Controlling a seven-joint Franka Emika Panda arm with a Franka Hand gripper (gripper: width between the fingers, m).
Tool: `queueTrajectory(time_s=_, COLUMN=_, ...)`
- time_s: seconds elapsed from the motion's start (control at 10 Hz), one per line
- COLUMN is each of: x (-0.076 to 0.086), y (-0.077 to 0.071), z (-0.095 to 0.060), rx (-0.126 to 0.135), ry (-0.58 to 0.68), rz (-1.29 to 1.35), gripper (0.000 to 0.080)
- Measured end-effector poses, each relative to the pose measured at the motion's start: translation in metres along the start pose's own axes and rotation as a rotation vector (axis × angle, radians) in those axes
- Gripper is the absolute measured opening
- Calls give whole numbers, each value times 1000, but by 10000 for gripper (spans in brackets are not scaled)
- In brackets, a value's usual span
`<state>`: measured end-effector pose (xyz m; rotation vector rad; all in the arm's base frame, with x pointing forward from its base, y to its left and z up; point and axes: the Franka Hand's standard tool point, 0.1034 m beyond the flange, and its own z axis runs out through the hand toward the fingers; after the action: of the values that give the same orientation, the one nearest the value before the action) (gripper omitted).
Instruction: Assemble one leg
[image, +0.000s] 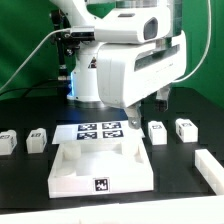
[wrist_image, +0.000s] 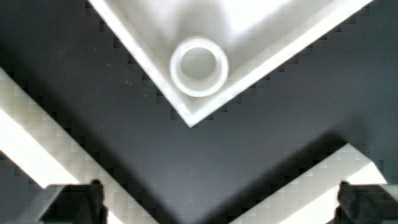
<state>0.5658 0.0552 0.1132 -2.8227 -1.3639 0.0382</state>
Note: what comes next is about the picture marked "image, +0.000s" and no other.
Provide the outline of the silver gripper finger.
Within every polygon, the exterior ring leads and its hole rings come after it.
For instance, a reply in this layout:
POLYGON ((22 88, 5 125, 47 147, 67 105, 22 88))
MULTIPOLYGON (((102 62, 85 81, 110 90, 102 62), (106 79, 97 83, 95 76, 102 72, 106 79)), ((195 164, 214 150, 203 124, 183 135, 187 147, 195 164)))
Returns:
POLYGON ((156 93, 156 100, 159 102, 167 103, 170 95, 171 87, 166 85, 159 89, 156 93))
POLYGON ((124 109, 127 117, 129 127, 132 129, 139 129, 141 127, 141 112, 140 104, 135 103, 124 109))

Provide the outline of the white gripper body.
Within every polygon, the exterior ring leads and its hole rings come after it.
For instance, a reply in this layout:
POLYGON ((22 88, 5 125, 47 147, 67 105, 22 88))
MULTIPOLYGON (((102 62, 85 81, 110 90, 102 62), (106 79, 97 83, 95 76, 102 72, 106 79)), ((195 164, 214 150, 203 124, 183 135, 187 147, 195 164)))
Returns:
POLYGON ((171 45, 104 44, 97 54, 97 83, 101 101, 126 108, 170 84, 185 73, 186 36, 171 45))

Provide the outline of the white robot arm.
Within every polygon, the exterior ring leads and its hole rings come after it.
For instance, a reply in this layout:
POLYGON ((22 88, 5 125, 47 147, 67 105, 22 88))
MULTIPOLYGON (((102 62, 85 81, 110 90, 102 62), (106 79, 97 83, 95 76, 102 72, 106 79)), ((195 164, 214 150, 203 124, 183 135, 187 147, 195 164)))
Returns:
POLYGON ((168 100, 170 84, 185 73, 182 0, 116 0, 103 18, 93 0, 50 0, 68 19, 65 38, 77 43, 70 100, 125 111, 141 127, 141 100, 168 100))

